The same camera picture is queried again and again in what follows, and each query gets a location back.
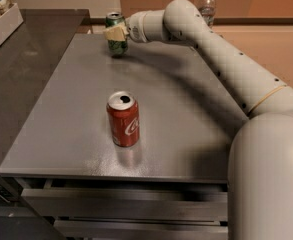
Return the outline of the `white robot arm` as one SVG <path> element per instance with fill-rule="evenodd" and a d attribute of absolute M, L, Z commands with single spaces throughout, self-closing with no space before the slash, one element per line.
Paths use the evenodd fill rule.
<path fill-rule="evenodd" d="M 216 34 L 188 0 L 128 18 L 106 17 L 109 41 L 189 44 L 248 122 L 228 162 L 228 239 L 293 240 L 293 88 Z"/>

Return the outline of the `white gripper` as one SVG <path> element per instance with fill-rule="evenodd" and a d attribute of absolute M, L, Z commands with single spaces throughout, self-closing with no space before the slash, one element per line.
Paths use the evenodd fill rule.
<path fill-rule="evenodd" d="M 163 16 L 163 10 L 138 12 L 126 19 L 127 27 L 107 27 L 103 34 L 110 41 L 125 41 L 129 33 L 130 38 L 137 43 L 164 42 L 168 40 L 168 30 L 164 25 Z"/>

